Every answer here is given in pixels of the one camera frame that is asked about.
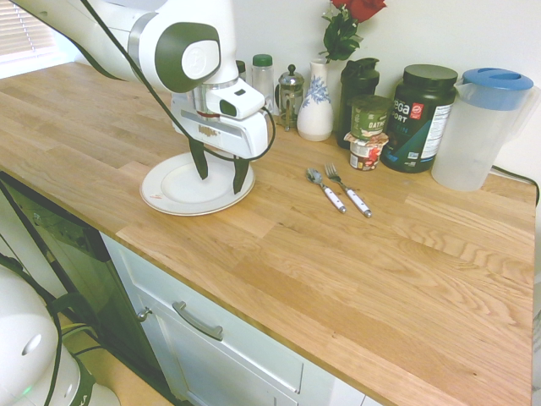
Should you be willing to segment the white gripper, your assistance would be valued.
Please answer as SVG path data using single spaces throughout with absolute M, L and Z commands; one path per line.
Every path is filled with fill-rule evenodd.
M 204 144 L 236 155 L 233 159 L 233 193 L 238 194 L 249 170 L 249 160 L 244 158 L 256 157 L 268 146 L 264 115 L 256 112 L 240 120 L 223 115 L 207 118 L 196 112 L 191 93 L 173 93 L 171 112 L 188 131 L 188 135 L 194 138 L 189 139 L 189 149 L 202 180 L 208 177 Z

